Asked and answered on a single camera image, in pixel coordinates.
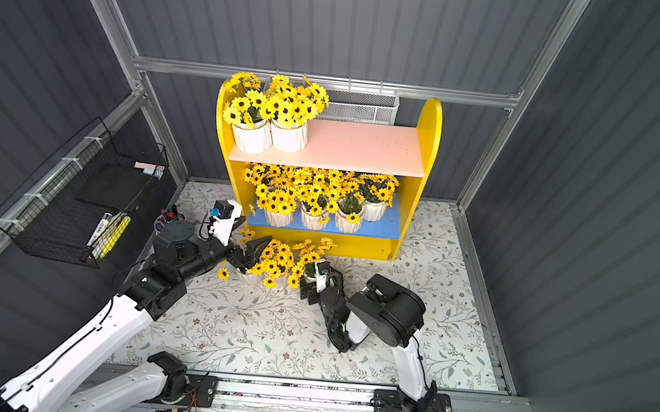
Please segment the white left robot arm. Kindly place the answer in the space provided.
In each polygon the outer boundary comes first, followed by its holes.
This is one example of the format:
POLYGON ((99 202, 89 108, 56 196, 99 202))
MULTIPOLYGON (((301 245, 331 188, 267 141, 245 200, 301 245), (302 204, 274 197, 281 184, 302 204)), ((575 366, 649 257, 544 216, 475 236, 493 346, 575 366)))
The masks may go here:
POLYGON ((190 382, 186 365, 164 351, 89 390, 80 386, 116 348, 167 313, 186 294, 189 278, 223 261, 246 272, 259 263, 270 242, 263 237, 239 247, 212 238, 196 242, 196 255, 181 264, 152 262, 75 334, 0 386, 0 412, 123 412, 155 399, 172 405, 194 401, 206 384, 190 382))

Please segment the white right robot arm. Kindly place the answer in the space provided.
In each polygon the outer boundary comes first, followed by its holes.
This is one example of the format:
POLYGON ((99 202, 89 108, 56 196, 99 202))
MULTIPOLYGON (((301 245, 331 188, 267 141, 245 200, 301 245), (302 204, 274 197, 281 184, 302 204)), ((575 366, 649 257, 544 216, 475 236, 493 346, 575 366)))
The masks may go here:
POLYGON ((343 273, 327 261, 315 264, 315 276, 301 279, 300 296, 319 305, 328 340, 340 353, 374 334, 390 347, 398 372, 394 412, 447 412, 422 354, 426 306, 413 291, 375 274, 352 296, 344 293, 343 273))

